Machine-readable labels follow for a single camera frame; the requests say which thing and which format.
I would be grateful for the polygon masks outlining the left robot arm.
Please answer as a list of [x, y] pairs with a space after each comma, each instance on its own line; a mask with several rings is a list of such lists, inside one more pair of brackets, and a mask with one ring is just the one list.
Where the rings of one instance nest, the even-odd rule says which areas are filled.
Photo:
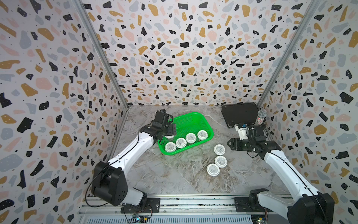
[[164, 137], [177, 134], [176, 124], [161, 124], [154, 120], [139, 129], [135, 139], [117, 156], [100, 161], [94, 169], [91, 194], [113, 206], [130, 204], [141, 210], [146, 207], [147, 194], [130, 188], [126, 176], [142, 154]]

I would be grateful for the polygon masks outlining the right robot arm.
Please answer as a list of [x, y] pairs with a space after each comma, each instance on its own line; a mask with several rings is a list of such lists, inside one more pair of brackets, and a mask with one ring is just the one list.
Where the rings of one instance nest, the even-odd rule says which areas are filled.
[[232, 138], [227, 142], [233, 151], [256, 153], [278, 175], [292, 197], [277, 196], [268, 189], [254, 189], [249, 194], [248, 206], [253, 210], [268, 209], [291, 224], [333, 223], [334, 200], [328, 193], [321, 193], [290, 163], [275, 141], [265, 141], [248, 130], [244, 138]]

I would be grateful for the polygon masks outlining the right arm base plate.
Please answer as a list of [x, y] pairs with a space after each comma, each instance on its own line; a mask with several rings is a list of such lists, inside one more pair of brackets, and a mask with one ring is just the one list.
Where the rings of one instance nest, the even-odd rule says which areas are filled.
[[234, 206], [236, 212], [272, 212], [258, 204], [252, 204], [249, 197], [234, 197]]

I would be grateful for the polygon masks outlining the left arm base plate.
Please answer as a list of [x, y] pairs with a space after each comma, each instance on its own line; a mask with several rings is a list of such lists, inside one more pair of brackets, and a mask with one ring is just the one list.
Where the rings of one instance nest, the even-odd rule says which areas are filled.
[[121, 208], [121, 214], [132, 213], [159, 213], [160, 198], [159, 197], [147, 197], [143, 199], [139, 205], [125, 204]]

